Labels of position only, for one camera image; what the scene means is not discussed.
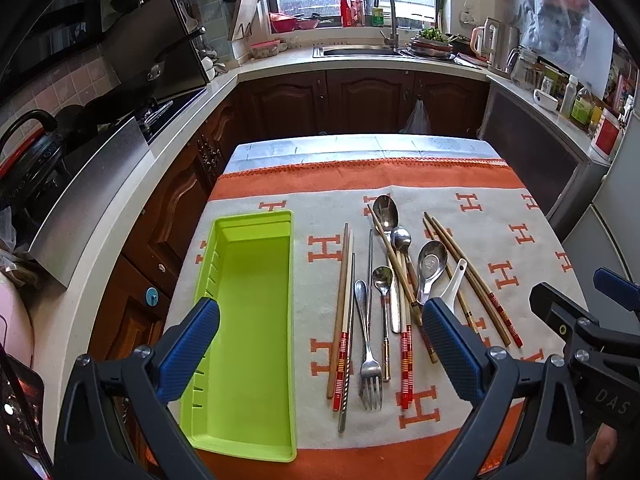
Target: fork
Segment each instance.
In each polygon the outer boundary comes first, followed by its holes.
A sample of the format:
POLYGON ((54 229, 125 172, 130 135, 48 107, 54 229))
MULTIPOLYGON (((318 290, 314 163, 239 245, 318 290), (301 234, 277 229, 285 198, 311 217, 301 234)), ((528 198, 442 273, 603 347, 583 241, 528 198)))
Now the fork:
POLYGON ((361 398, 366 410, 378 410, 382 408, 382 367, 380 363, 373 358, 371 352, 369 329, 367 327, 367 317, 365 314, 367 285, 365 285, 362 280, 358 280, 355 285, 355 290, 356 306, 358 307, 358 317, 360 318, 360 326, 362 327, 365 346, 365 354, 362 366, 360 367, 361 398))

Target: white plastic bag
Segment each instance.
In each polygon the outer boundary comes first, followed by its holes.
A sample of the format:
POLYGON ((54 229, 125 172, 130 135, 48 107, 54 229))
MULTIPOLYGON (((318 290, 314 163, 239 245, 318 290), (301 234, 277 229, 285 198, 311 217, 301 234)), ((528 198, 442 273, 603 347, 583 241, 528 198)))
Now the white plastic bag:
POLYGON ((431 123, 424 103, 418 99, 415 102, 414 111, 411 112, 406 126, 400 130, 401 134, 431 135, 431 123))

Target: white refrigerator door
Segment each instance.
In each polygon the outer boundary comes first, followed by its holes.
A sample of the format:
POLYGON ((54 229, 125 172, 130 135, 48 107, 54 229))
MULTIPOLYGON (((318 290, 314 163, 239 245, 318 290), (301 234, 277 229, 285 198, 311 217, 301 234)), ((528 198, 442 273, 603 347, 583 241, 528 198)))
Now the white refrigerator door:
POLYGON ((635 114, 593 204, 620 250, 631 279, 640 282, 640 120, 635 114))
POLYGON ((574 266, 589 312, 598 318, 600 326, 640 335, 640 322, 636 316, 593 286, 593 273, 600 267, 630 278, 593 205, 582 215, 562 246, 574 266))

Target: table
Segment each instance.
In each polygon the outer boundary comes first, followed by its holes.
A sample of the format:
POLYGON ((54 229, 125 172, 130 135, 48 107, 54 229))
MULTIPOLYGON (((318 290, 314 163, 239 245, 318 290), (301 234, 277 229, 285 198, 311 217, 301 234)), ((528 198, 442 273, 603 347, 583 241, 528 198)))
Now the table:
MULTIPOLYGON (((513 356, 543 360, 561 352, 562 341, 528 306, 530 288, 542 281, 584 305, 580 287, 560 243, 533 198, 506 163, 482 141, 417 136, 327 136, 239 146, 216 183, 178 279, 167 326, 193 305, 203 241, 220 216, 257 210, 294 213, 294 374, 298 456, 289 464, 256 462, 202 453, 220 479, 424 478, 452 442, 470 405, 460 401, 441 365, 433 365, 414 329, 415 401, 398 407, 399 337, 392 337, 392 381, 380 412, 365 412, 350 390, 346 431, 325 399, 328 351, 333 334, 341 233, 356 237, 356 278, 364 279, 371 227, 367 203, 391 194, 400 220, 413 235, 411 254, 428 240, 422 211, 450 228, 460 246, 497 293, 524 346, 513 356)), ((374 266, 384 263, 376 240, 374 266)), ((438 282, 440 293, 446 280, 438 282)), ((499 344, 497 331, 467 282, 462 290, 485 344, 499 344)), ((380 312, 372 310, 372 346, 379 347, 380 312)), ((456 312, 464 322, 462 312, 456 312)), ((353 360, 362 348, 354 332, 353 360)), ((177 416, 175 406, 172 413, 177 416)), ((513 408, 508 423, 514 424, 513 408)), ((490 457, 495 464, 508 434, 490 457)))

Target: bottle with green label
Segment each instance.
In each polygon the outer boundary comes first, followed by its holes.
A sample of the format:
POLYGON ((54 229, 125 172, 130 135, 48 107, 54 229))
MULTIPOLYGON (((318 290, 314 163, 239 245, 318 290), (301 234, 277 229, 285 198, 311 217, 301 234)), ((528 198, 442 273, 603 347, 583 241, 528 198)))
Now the bottle with green label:
POLYGON ((589 129, 592 113, 593 98, 591 97, 591 92, 585 86, 575 98, 574 107, 571 110, 571 119, 578 128, 586 132, 589 129))

